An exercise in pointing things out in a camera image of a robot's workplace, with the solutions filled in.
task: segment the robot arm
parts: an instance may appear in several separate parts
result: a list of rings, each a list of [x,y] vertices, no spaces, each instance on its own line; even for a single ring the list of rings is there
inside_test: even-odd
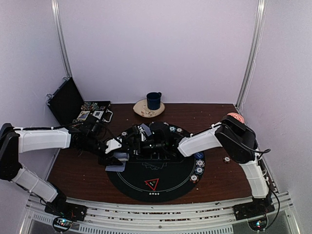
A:
[[[107,164],[120,163],[105,154],[106,145],[94,136],[100,131],[98,120],[91,117],[78,128],[13,128],[6,123],[0,130],[0,179],[12,181],[37,195],[46,203],[45,211],[75,220],[84,220],[86,207],[66,202],[56,186],[39,178],[19,163],[19,154],[42,149],[80,148],[105,159]]]
[[[254,198],[265,198],[269,193],[265,172],[259,165],[260,154],[242,146],[258,151],[254,132],[232,116],[226,116],[221,122],[213,124],[211,129],[185,137],[178,149],[185,157],[215,147],[224,147],[230,158],[237,162],[245,172]]]

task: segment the black cable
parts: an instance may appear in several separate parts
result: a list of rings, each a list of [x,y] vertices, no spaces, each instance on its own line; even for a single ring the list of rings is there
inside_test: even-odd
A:
[[[161,148],[162,148],[162,150],[163,150],[166,154],[169,154],[169,155],[171,155],[171,156],[173,156],[173,157],[176,157],[176,155],[175,155],[174,153],[171,153],[171,152],[169,152],[168,150],[166,150],[166,149],[162,146],[162,144],[163,144],[163,142],[161,143]]]
[[[214,125],[214,128],[219,127],[220,125],[221,125],[221,123],[220,123],[220,124],[216,124],[216,125]],[[203,132],[205,132],[205,131],[208,131],[208,130],[210,130],[210,129],[212,129],[212,128],[213,128],[213,127],[209,127],[209,128],[207,128],[207,129],[205,129],[205,130],[202,130],[202,131],[200,131],[200,132],[194,134],[194,135],[201,134],[201,133],[203,133]]]
[[[263,156],[263,154],[260,154],[258,161],[262,160],[262,156]]]
[[[84,123],[85,121],[79,121],[79,122],[76,122],[76,123],[69,123],[69,124],[64,124],[64,125],[60,125],[60,126],[57,126],[57,127],[33,127],[33,128],[23,128],[24,131],[32,131],[32,130],[57,130],[57,129],[61,129],[61,128],[66,128],[66,127],[70,127],[70,126],[73,126],[73,125],[78,125],[78,124],[82,124]]]
[[[104,122],[99,123],[102,127],[104,127],[108,133],[112,136],[112,138],[117,141],[119,144],[123,145],[122,142],[112,133],[112,131],[104,124]]]
[[[1,138],[0,138],[0,141],[1,141],[3,138],[5,138],[6,135],[8,135],[9,133],[11,133],[11,132],[7,132],[7,133],[3,134],[3,135],[1,136]]]
[[[39,196],[39,195],[37,195],[37,194],[35,194],[35,193],[32,193],[33,195],[35,195],[36,197],[38,197],[39,199],[40,199],[40,204],[41,205],[45,205],[45,206],[47,206],[47,207],[49,207],[52,211],[54,211],[55,213],[57,213],[58,215],[60,215],[60,216],[65,216],[62,212],[59,212],[59,211],[57,211],[56,209],[54,209],[54,207],[52,207],[52,206],[50,206],[49,204],[48,204],[48,202],[46,202],[41,196]]]
[[[273,221],[269,224],[269,226],[267,226],[267,227],[265,228],[265,230],[267,230],[267,229],[268,229],[270,226],[272,226],[272,224],[275,222],[275,220],[276,220],[277,217],[278,217],[279,210],[280,210],[280,207],[281,207],[281,203],[280,203],[280,201],[279,201],[279,199],[278,199],[276,193],[270,188],[270,185],[269,185],[268,183],[267,183],[267,185],[268,185],[268,187],[269,187],[269,190],[270,190],[270,191],[273,193],[273,195],[276,197],[276,200],[277,200],[277,203],[278,203],[278,208],[277,208],[277,213],[276,213],[276,215],[275,215]]]
[[[104,140],[105,140],[106,133],[107,133],[107,129],[104,128],[104,130],[105,130],[104,134],[101,134],[101,136],[98,136],[98,140],[99,140],[99,141],[104,141]]]
[[[254,150],[250,147],[248,147],[247,145],[243,144],[241,142],[241,140],[236,136],[236,133],[232,130],[232,128],[230,128],[227,124],[225,123],[221,123],[222,126],[226,127],[227,129],[230,130],[230,132],[234,135],[234,137],[236,138],[236,140],[238,141],[238,143],[243,147],[245,148],[246,150],[250,150],[252,152],[255,152],[255,153],[258,153],[258,154],[267,154],[268,152],[271,151],[271,149],[266,149],[265,151],[258,151],[258,150]]]

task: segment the brown wooden tabletop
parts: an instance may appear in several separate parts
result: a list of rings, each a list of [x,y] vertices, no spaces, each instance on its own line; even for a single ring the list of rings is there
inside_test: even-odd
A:
[[[132,110],[133,104],[113,104],[114,116],[109,129],[119,135],[132,124],[165,121],[197,133],[219,122],[229,112],[236,112],[230,104],[165,104],[161,115],[146,119]],[[205,173],[196,187],[186,195],[163,204],[211,202],[251,196],[251,189],[241,167],[231,161],[222,148],[205,152]],[[105,167],[88,152],[79,155],[75,149],[61,150],[48,181],[57,185],[68,197],[90,201],[147,204],[127,197],[110,182]]]

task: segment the saucer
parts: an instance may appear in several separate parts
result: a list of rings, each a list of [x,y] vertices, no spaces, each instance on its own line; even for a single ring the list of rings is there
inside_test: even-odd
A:
[[[156,116],[159,116],[161,113],[165,110],[164,103],[160,102],[160,108],[157,110],[150,110],[147,107],[147,100],[143,99],[141,101],[138,101],[134,107],[134,112],[136,112],[138,115],[144,117],[144,118],[153,118]]]

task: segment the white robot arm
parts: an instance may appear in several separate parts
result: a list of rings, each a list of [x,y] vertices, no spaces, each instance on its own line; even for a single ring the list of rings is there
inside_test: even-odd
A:
[[[211,129],[202,132],[200,134],[185,137],[179,143],[178,149],[185,157],[191,156],[197,152],[208,150],[215,147],[223,147],[218,138],[216,137],[216,131],[222,127],[221,122],[213,124]],[[254,153],[254,160],[250,160],[246,163],[239,163],[245,172],[246,178],[252,189],[254,198],[265,198],[268,195],[269,188],[267,186],[267,178],[265,172],[259,165],[259,153]]]
[[[0,179],[16,183],[37,195],[45,204],[45,211],[72,221],[83,221],[86,207],[66,202],[66,196],[55,185],[39,178],[19,163],[19,154],[53,148],[79,148],[89,151],[109,165],[120,163],[105,154],[106,145],[94,136],[101,129],[97,118],[90,117],[77,128],[14,128],[6,123],[0,130]]]

